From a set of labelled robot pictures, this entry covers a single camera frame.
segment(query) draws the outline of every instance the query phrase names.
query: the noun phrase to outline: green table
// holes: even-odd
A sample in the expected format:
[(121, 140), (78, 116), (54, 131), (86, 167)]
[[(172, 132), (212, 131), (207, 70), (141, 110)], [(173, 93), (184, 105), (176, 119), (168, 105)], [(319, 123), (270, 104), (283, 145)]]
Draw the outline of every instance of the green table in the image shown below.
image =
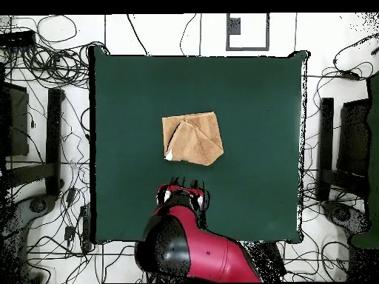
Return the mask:
[[(288, 58), (90, 53), (95, 93), (95, 240), (141, 240), (171, 177), (203, 180), (209, 230), (298, 242), (301, 70)], [(214, 111), (224, 154), (211, 166), (164, 160), (162, 117)]]

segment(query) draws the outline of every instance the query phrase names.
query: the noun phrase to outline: cable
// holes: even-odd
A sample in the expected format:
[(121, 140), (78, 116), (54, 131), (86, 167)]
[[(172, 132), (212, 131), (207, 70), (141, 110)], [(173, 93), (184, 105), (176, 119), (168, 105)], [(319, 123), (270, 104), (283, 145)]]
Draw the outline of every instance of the cable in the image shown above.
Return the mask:
[(87, 112), (89, 109), (90, 109), (90, 108), (86, 108), (86, 109), (82, 112), (82, 114), (81, 114), (81, 116), (80, 116), (80, 125), (81, 125), (81, 128), (82, 128), (82, 129), (85, 129), (87, 132), (90, 132), (90, 130), (87, 129), (87, 128), (83, 125), (83, 115), (84, 115), (84, 113)]
[(117, 260), (120, 259), (120, 257), (122, 256), (122, 253), (123, 253), (123, 251), (124, 251), (125, 249), (133, 249), (133, 248), (134, 248), (134, 246), (131, 246), (131, 245), (128, 245), (128, 246), (123, 247), (123, 249), (121, 250), (120, 254), (117, 256), (117, 258), (115, 259), (115, 261), (113, 261), (112, 263), (110, 263), (108, 266), (105, 267), (103, 283), (105, 283), (105, 280), (107, 279), (107, 269), (108, 269), (110, 266), (114, 265), (114, 264), (117, 262)]
[(349, 247), (341, 242), (338, 242), (338, 241), (332, 241), (332, 242), (328, 242), (327, 244), (325, 244), (323, 246), (323, 248), (321, 249), (321, 261), (322, 261), (322, 264), (323, 264), (323, 269), (324, 271), (326, 272), (327, 276), (333, 281), (335, 282), (335, 280), (332, 278), (332, 276), (329, 274), (329, 272), (326, 270), (326, 263), (325, 263), (325, 257), (323, 255), (323, 251), (325, 250), (325, 248), (330, 245), (330, 244), (339, 244), (339, 245), (342, 245), (345, 249), (347, 249), (349, 251)]
[(142, 44), (141, 40), (139, 39), (139, 37), (138, 37), (138, 35), (137, 35), (137, 32), (135, 31), (134, 25), (133, 25), (132, 21), (130, 20), (129, 14), (127, 14), (127, 20), (129, 21), (130, 26), (132, 27), (133, 32), (134, 32), (134, 35), (135, 35), (135, 37), (137, 38), (139, 44), (141, 45), (142, 49), (144, 49), (145, 55), (148, 55), (145, 46)]
[(188, 21), (188, 23), (186, 24), (186, 27), (184, 28), (184, 31), (183, 31), (183, 34), (181, 35), (181, 42), (183, 41), (183, 37), (184, 37), (184, 34), (186, 33), (186, 30), (187, 30), (187, 27), (188, 27), (188, 25), (191, 23), (191, 21), (197, 16), (198, 14), (197, 13), (195, 13), (195, 15)]
[[(351, 72), (351, 71), (353, 71), (353, 69), (356, 68), (356, 67), (354, 67), (354, 68), (352, 68), (352, 69), (350, 69), (350, 70), (344, 70), (344, 71), (338, 69), (338, 67), (337, 67), (337, 57), (338, 57), (338, 56), (339, 56), (344, 50), (347, 50), (347, 49), (349, 49), (349, 48), (351, 48), (351, 47), (356, 47), (356, 46), (358, 46), (359, 44), (363, 44), (364, 42), (368, 41), (368, 40), (371, 39), (371, 38), (378, 38), (378, 37), (379, 37), (379, 33), (375, 33), (375, 34), (369, 35), (369, 36), (367, 36), (367, 37), (365, 37), (365, 38), (362, 38), (361, 40), (355, 42), (354, 44), (350, 44), (349, 46), (347, 46), (347, 47), (341, 49), (340, 51), (338, 51), (338, 53), (335, 55), (335, 57), (334, 57), (334, 59), (333, 59), (333, 64), (334, 64), (335, 68), (336, 68), (338, 71), (340, 71), (340, 72)], [(362, 64), (370, 64), (370, 65), (372, 66), (372, 64), (371, 64), (370, 62), (363, 62)]]

